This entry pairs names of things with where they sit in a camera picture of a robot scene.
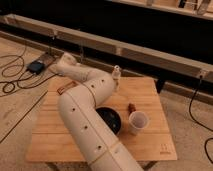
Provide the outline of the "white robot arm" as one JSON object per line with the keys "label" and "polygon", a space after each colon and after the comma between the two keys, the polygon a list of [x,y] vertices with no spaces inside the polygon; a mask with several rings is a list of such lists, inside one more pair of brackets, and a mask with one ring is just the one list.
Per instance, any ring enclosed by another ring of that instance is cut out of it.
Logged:
{"label": "white robot arm", "polygon": [[79,85],[62,93],[58,110],[84,159],[92,171],[143,171],[127,148],[96,112],[117,89],[120,67],[112,72],[85,67],[64,53],[56,64],[57,71]]}

